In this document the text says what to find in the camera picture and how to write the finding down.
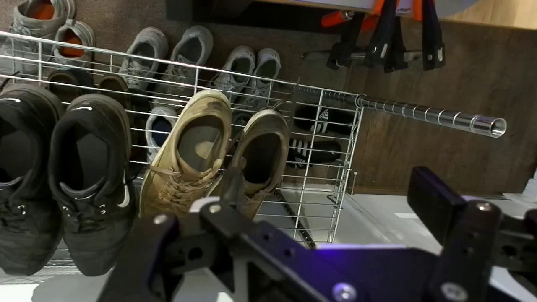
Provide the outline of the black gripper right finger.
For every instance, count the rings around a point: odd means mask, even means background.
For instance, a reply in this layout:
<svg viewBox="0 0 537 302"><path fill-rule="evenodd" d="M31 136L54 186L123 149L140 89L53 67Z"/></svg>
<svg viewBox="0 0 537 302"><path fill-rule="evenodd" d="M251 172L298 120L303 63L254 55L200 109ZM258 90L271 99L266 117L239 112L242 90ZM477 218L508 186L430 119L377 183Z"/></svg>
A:
<svg viewBox="0 0 537 302"><path fill-rule="evenodd" d="M494 266L536 292L536 208L516 218L492 201L466 199L427 166L412 169L407 198L442 245L425 285L427 302L509 302L509 293L491 285Z"/></svg>

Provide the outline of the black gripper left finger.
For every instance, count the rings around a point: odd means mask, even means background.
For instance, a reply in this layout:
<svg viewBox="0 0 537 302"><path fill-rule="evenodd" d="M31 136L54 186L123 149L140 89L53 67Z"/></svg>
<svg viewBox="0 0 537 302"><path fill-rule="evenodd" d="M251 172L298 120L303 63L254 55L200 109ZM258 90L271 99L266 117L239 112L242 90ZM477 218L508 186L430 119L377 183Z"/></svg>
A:
<svg viewBox="0 0 537 302"><path fill-rule="evenodd" d="M98 302L174 302L202 268L239 302L360 302L357 280L328 255L226 203L138 219Z"/></svg>

